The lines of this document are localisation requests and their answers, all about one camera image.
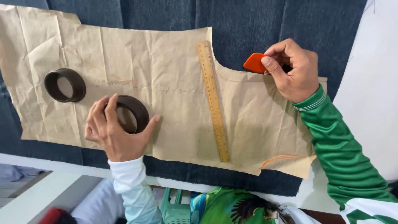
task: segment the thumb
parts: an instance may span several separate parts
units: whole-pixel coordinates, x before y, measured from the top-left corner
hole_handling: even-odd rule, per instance
[[[146,128],[142,131],[142,134],[145,135],[145,138],[150,139],[152,132],[155,130],[156,125],[159,123],[160,116],[155,115],[153,118],[149,121],[148,125]]]
[[[274,79],[279,79],[283,75],[286,75],[279,63],[272,57],[266,56],[261,58],[261,63],[263,63],[265,68],[274,77]]]

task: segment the hand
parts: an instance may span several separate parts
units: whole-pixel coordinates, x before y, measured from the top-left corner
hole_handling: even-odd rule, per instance
[[[264,54],[268,57],[263,57],[261,62],[287,100],[300,103],[318,90],[318,55],[315,52],[304,50],[292,39],[286,39],[272,45]],[[284,64],[293,70],[286,74],[281,67]]]
[[[129,134],[120,126],[116,114],[118,95],[109,99],[105,96],[95,102],[90,109],[87,118],[87,126],[84,132],[86,140],[96,142],[105,150],[111,162],[124,162],[140,158],[148,145],[152,132],[159,122],[160,116],[155,115],[146,126],[145,130],[138,134]]]

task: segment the paper pattern piece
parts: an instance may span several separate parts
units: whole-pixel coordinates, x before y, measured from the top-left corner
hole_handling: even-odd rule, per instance
[[[0,4],[0,69],[21,139],[99,149],[84,139],[89,108],[118,93],[139,99],[151,117],[162,116],[146,155],[254,175],[268,160],[262,169],[307,178],[316,157],[311,134],[273,78],[213,58],[230,152],[230,162],[220,161],[196,54],[202,40],[212,41],[211,28],[104,28],[82,25],[74,14]],[[47,94],[44,77],[59,68],[82,76],[82,101],[61,103]],[[326,78],[319,80],[326,90]]]

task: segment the orange tailor's chalk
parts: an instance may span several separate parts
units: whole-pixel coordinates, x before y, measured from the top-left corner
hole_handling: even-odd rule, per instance
[[[261,59],[267,55],[262,53],[253,53],[243,64],[243,67],[256,73],[264,73],[267,69],[261,63]]]

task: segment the blue denim fabric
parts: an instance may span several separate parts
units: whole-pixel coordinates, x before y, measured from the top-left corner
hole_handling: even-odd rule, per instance
[[[244,71],[254,52],[293,38],[319,56],[333,100],[348,61],[366,0],[0,0],[75,13],[83,24],[126,29],[187,30],[213,27],[213,49],[225,67]],[[1,153],[109,168],[103,151],[20,140],[21,124],[0,76]],[[298,177],[264,170],[259,177],[145,157],[147,174],[179,181],[295,196]]]

